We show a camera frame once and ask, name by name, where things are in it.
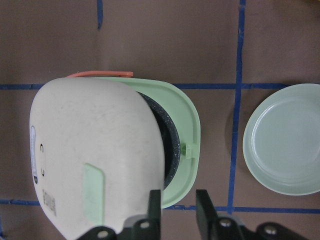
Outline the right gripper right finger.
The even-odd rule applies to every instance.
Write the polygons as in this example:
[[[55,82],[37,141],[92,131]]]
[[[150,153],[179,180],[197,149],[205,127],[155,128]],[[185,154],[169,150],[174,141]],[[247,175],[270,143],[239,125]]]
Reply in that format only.
[[[214,223],[218,214],[212,200],[205,189],[197,189],[196,199],[196,222],[202,240],[214,240]]]

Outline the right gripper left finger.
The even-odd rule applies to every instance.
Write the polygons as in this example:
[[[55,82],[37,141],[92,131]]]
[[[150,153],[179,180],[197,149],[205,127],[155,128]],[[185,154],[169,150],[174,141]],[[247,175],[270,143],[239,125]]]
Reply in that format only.
[[[161,200],[161,190],[151,190],[149,193],[149,201],[148,201],[148,210],[147,216],[149,220],[153,220],[156,223],[161,222],[161,208],[162,200]]]

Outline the green plate near right arm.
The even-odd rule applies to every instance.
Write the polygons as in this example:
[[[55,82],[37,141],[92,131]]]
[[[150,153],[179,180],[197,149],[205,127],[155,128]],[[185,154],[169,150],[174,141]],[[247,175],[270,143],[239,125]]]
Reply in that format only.
[[[242,150],[264,187],[303,196],[320,190],[320,86],[288,86],[267,97],[250,116]]]

